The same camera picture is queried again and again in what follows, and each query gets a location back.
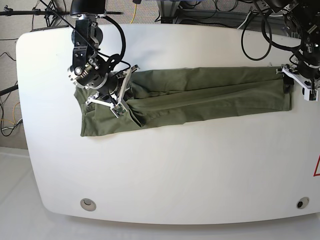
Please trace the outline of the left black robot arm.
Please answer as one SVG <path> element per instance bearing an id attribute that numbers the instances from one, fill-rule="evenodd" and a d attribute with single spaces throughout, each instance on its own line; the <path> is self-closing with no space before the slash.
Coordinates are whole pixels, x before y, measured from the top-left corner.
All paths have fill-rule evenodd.
<path id="1" fill-rule="evenodd" d="M 270 8 L 263 14 L 261 31 L 269 44 L 277 49 L 291 52 L 297 59 L 296 67 L 288 64 L 280 72 L 295 80 L 302 88 L 304 99 L 316 101 L 320 87 L 320 2 L 318 0 L 265 0 Z M 266 26 L 271 13 L 283 13 L 284 23 L 289 34 L 300 37 L 298 46 L 289 47 L 275 43 L 267 35 Z"/>

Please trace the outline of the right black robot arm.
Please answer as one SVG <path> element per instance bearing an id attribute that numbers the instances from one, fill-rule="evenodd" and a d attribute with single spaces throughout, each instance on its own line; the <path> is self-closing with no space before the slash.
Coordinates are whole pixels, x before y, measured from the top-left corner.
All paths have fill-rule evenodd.
<path id="1" fill-rule="evenodd" d="M 122 87 L 125 71 L 114 73 L 113 70 L 121 63 L 126 51 L 125 34 L 120 25 L 107 16 L 105 0 L 73 0 L 70 16 L 77 18 L 71 40 L 73 42 L 72 65 L 68 69 L 68 77 L 72 83 L 81 89 L 92 89 L 98 92 L 103 100 L 111 95 L 120 95 L 124 90 L 124 99 L 131 96 L 128 86 Z M 112 23 L 120 33 L 120 53 L 102 57 L 100 44 L 103 32 L 99 28 L 98 18 Z"/>

